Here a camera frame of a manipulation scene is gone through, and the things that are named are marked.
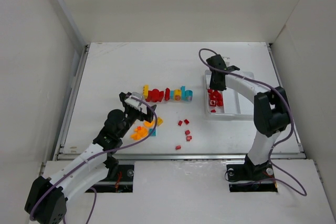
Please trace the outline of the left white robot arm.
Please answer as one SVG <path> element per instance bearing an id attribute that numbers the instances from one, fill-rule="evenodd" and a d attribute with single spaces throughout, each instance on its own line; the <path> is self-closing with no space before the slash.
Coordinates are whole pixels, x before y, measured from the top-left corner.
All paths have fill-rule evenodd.
<path id="1" fill-rule="evenodd" d="M 24 210 L 31 221 L 60 223 L 68 205 L 95 183 L 113 176 L 119 162 L 114 153 L 123 150 L 122 138 L 137 121 L 157 119 L 156 105 L 149 105 L 143 96 L 119 94 L 123 110 L 108 113 L 104 126 L 92 143 L 66 167 L 45 178 L 37 177 L 30 188 Z"/>

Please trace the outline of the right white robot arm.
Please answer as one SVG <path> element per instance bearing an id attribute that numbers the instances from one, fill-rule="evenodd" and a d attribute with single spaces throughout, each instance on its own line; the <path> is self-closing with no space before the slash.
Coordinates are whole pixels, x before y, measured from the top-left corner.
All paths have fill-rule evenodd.
<path id="1" fill-rule="evenodd" d="M 203 63 L 211 70 L 209 87 L 212 90 L 233 89 L 253 104 L 257 132 L 246 158 L 254 166 L 268 162 L 280 133 L 293 125 L 285 90 L 255 80 L 236 66 L 226 66 L 221 55 L 214 55 Z"/>

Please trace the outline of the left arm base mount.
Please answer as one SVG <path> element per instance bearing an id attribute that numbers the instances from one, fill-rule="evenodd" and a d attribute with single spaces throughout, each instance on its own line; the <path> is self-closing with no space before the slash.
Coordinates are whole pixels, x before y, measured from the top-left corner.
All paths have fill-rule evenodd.
<path id="1" fill-rule="evenodd" d="M 132 193 L 134 179 L 134 162 L 121 163 L 114 157 L 109 157 L 104 162 L 108 168 L 106 178 L 92 186 L 97 193 Z"/>

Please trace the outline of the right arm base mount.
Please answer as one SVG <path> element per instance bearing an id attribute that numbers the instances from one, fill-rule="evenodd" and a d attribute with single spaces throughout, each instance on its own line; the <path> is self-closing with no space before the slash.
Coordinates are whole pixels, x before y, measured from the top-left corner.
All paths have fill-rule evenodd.
<path id="1" fill-rule="evenodd" d="M 273 181 L 274 170 L 268 163 L 261 166 L 227 164 L 226 168 L 225 179 L 231 193 L 278 192 Z"/>

